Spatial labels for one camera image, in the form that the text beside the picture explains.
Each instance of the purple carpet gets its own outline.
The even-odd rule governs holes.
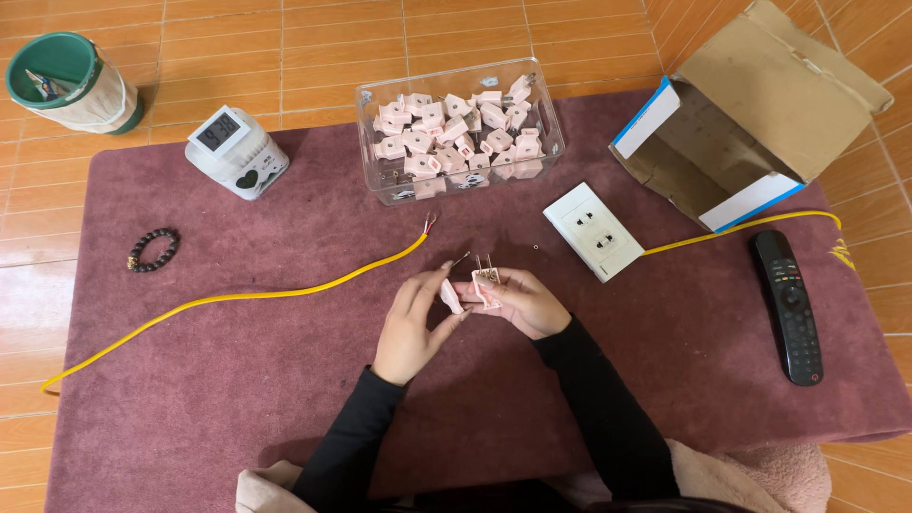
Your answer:
[[[184,143],[98,154],[67,367],[183,302],[323,283],[411,244],[429,209],[440,221],[413,254],[341,287],[191,309],[66,378],[47,511],[232,510],[242,469],[301,464],[313,451],[372,361],[401,282],[466,250],[533,271],[599,340],[662,434],[695,449],[912,429],[912,403],[861,282],[829,254],[841,236],[832,220],[789,219],[643,256],[602,285],[544,218],[586,181],[643,247],[705,233],[608,151],[651,92],[557,101],[567,150],[545,178],[395,207],[364,185],[354,124],[275,133],[291,168],[251,203],[189,164]],[[827,208],[817,185],[764,214],[807,208]],[[160,271],[129,272],[134,241],[163,226],[180,230],[181,251]],[[825,378],[812,388],[780,370],[746,246],[765,228],[791,239],[814,305]],[[471,270],[466,260],[453,274]],[[590,466],[555,376],[519,331],[477,316],[410,386],[372,494]]]

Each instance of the beaded bracelet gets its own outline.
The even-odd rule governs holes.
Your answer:
[[[140,255],[142,255],[142,250],[153,238],[159,236],[166,236],[171,238],[171,243],[168,245],[168,250],[159,256],[159,259],[152,262],[151,264],[141,264]],[[177,253],[178,243],[181,242],[181,237],[178,236],[177,230],[170,230],[168,228],[159,228],[158,230],[152,230],[143,237],[140,237],[140,241],[136,243],[133,249],[130,251],[130,256],[127,258],[127,269],[130,269],[134,273],[148,273],[154,271],[165,264],[167,264],[171,257],[174,257],[174,254]]]

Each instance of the panda sticker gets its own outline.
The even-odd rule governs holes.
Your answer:
[[[408,190],[399,191],[398,193],[393,194],[393,199],[394,200],[404,200],[406,198],[411,198],[414,195],[415,195],[415,191],[408,189]]]
[[[458,185],[460,189],[469,189],[471,187],[478,187],[480,183],[484,182],[484,177],[478,173],[471,173],[465,177],[465,182],[462,182]]]

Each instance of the black remote control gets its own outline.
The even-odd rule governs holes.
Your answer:
[[[751,237],[750,248],[770,309],[782,370],[796,385],[816,385],[824,378],[820,340],[792,247],[782,232],[766,230]]]

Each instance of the white wall socket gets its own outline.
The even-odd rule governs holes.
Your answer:
[[[643,247],[586,183],[545,208],[544,216],[602,283],[643,254]]]

